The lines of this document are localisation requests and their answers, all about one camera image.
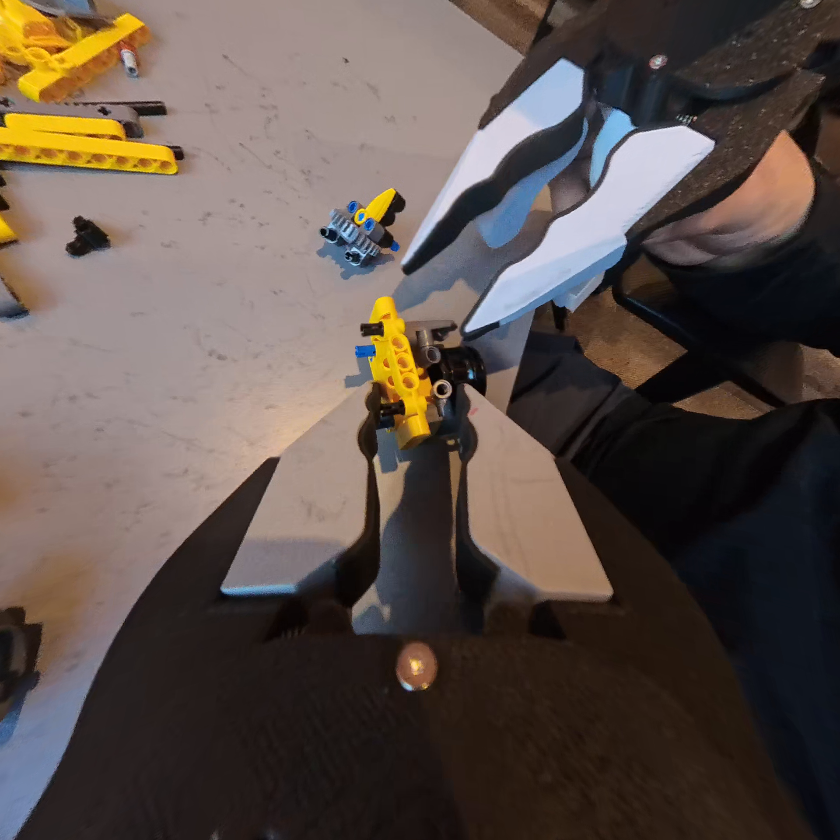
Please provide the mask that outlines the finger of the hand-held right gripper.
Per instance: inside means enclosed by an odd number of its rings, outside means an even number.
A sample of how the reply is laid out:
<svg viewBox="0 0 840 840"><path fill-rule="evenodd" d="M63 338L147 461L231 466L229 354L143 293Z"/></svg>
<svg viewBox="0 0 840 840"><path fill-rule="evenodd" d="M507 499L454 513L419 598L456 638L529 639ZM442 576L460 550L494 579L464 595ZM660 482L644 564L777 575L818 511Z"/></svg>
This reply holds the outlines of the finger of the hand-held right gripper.
<svg viewBox="0 0 840 840"><path fill-rule="evenodd" d="M561 59L479 129L408 246L403 272L424 267L470 224L489 248L511 242L585 143L589 99L585 70Z"/></svg>
<svg viewBox="0 0 840 840"><path fill-rule="evenodd" d="M460 328L472 340L593 279L615 263L627 232L691 173L715 141L684 123L605 123L591 149L587 196L556 216L529 254L491 282Z"/></svg>

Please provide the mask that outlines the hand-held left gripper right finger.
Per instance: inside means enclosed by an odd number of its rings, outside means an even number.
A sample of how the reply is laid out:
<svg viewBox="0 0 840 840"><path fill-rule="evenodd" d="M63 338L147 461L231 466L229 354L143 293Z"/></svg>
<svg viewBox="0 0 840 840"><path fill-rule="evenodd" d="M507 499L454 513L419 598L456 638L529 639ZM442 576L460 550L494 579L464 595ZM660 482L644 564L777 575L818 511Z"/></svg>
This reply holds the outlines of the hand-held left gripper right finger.
<svg viewBox="0 0 840 840"><path fill-rule="evenodd" d="M474 603L606 603L613 586L554 457L473 387L457 397L455 572Z"/></svg>

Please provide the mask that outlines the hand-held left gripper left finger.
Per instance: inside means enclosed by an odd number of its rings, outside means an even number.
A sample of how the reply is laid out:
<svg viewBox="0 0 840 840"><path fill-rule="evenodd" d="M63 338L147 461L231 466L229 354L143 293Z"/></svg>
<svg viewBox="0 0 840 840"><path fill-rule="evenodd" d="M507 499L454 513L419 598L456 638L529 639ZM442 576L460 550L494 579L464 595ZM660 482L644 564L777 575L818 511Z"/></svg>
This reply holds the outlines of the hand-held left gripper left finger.
<svg viewBox="0 0 840 840"><path fill-rule="evenodd" d="M372 586L381 561L374 469L380 406L379 386L358 388L286 448L222 593L352 607Z"/></svg>

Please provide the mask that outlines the grey gear brick assembly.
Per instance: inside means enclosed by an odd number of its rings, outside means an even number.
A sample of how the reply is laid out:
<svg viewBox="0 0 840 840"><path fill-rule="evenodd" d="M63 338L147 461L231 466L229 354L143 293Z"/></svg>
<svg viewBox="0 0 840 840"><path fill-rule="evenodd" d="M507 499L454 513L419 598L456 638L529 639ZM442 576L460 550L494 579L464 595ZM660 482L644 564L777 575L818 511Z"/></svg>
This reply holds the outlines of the grey gear brick assembly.
<svg viewBox="0 0 840 840"><path fill-rule="evenodd" d="M383 253L399 252L401 246L390 227L405 207L403 195L389 188L365 205L353 200L345 208L334 208L319 233L327 243L343 249L351 267L365 267Z"/></svg>

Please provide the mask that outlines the yellow black wheel brick assembly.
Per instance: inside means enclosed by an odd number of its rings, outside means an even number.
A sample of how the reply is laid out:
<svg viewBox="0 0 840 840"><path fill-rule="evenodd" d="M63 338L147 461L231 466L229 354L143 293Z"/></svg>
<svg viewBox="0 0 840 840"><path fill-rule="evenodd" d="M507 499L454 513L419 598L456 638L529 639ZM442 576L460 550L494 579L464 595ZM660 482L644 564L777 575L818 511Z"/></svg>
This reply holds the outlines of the yellow black wheel brick assembly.
<svg viewBox="0 0 840 840"><path fill-rule="evenodd" d="M447 319L406 321L392 297L378 297L360 335L367 344L355 355L367 360L380 393L379 427L395 436L403 452L447 434L463 385L487 394L487 368L467 344L447 344L457 325Z"/></svg>

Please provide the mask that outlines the person's right forearm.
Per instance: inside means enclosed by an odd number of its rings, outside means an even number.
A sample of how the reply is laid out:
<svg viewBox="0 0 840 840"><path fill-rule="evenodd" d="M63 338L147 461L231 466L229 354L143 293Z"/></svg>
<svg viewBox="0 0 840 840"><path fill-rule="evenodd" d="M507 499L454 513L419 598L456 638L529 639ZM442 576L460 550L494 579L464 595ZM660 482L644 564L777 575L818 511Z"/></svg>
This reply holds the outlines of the person's right forearm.
<svg viewBox="0 0 840 840"><path fill-rule="evenodd" d="M648 259L678 293L722 324L839 356L839 187L812 163L815 196L803 225L744 267L678 267Z"/></svg>

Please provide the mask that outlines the grey desk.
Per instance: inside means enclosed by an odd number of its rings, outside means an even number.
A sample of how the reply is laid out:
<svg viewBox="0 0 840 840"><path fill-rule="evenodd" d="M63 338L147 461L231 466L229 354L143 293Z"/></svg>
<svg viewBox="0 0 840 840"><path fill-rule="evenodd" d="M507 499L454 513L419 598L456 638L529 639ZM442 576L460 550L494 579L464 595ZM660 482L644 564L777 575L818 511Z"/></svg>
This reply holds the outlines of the grey desk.
<svg viewBox="0 0 840 840"><path fill-rule="evenodd" d="M266 458L342 401L359 321L402 278L346 273L319 227L393 186L407 246L518 53L450 2L115 2L152 33L141 77L186 187L117 246L116 285L47 279L2 407L2 606L42 626L2 741L2 838L49 782L124 618Z"/></svg>

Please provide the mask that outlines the person's right hand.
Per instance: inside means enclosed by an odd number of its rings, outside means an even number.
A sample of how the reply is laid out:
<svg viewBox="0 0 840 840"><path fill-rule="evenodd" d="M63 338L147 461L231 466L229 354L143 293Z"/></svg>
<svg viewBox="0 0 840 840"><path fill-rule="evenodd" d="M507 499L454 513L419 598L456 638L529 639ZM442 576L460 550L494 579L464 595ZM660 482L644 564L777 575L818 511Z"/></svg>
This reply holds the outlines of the person's right hand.
<svg viewBox="0 0 840 840"><path fill-rule="evenodd" d="M808 157L781 132L749 178L718 205L660 228L643 244L670 266L745 266L792 238L816 194Z"/></svg>

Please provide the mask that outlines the black office chair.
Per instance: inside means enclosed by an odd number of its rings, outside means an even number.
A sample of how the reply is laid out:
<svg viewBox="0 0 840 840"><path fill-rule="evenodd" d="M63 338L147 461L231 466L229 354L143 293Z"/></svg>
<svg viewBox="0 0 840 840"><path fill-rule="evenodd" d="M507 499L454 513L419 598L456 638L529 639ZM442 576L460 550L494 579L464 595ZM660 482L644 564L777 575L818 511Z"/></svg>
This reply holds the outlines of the black office chair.
<svg viewBox="0 0 840 840"><path fill-rule="evenodd" d="M725 383L771 407L802 399L804 361L798 343L733 332L666 279L636 287L620 280L612 295L621 308L683 349L680 357L636 388L649 402L675 404Z"/></svg>

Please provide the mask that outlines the small black connector brick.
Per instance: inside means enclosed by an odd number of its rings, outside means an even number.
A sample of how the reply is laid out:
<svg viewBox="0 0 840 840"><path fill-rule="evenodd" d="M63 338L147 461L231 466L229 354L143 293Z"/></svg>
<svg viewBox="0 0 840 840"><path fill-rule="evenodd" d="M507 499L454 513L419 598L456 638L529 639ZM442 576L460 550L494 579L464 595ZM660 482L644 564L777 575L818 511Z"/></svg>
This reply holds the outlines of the small black connector brick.
<svg viewBox="0 0 840 840"><path fill-rule="evenodd" d="M108 234L90 219L75 216L72 219L72 224L75 236L65 246L68 256L80 258L94 251L111 248L111 240Z"/></svg>

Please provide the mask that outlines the long yellow holed beam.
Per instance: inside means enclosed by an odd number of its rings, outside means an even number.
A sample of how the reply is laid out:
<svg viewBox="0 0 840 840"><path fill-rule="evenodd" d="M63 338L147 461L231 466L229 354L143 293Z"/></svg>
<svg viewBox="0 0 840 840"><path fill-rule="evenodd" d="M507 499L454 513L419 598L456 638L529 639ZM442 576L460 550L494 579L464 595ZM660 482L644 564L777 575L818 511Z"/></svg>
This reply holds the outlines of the long yellow holed beam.
<svg viewBox="0 0 840 840"><path fill-rule="evenodd" d="M2 161L115 172L175 175L175 153L163 145L47 133L2 133Z"/></svg>

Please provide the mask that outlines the pile of toy building bricks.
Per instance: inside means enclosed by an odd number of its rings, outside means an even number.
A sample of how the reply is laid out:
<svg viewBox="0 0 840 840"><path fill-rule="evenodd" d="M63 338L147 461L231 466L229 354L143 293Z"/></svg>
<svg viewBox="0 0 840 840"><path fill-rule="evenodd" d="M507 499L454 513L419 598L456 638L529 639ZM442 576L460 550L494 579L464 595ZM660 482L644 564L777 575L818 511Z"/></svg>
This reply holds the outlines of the pile of toy building bricks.
<svg viewBox="0 0 840 840"><path fill-rule="evenodd" d="M87 100L103 77L124 71L119 42L130 42L139 53L152 39L149 26L131 14L103 17L94 2L50 6L49 2L2 2L2 97L39 103L115 102ZM116 285L106 274L118 275L118 259L108 252L137 244L146 233L151 215L186 187L184 155L179 146L154 141L155 137L128 139L119 122L9 113L2 133L47 133L94 140L132 141L163 145L175 153L178 173L156 175L137 172L79 169L2 161L2 276L29 310L26 318L2 321L2 408L11 408L6 395L33 362L23 362L23 351L11 350L16 332L34 331L46 324L55 302L38 299L33 286L56 269L56 279L78 280L92 270L105 287ZM80 258L68 256L65 246L74 236L72 219L83 216L101 227L111 248Z"/></svg>

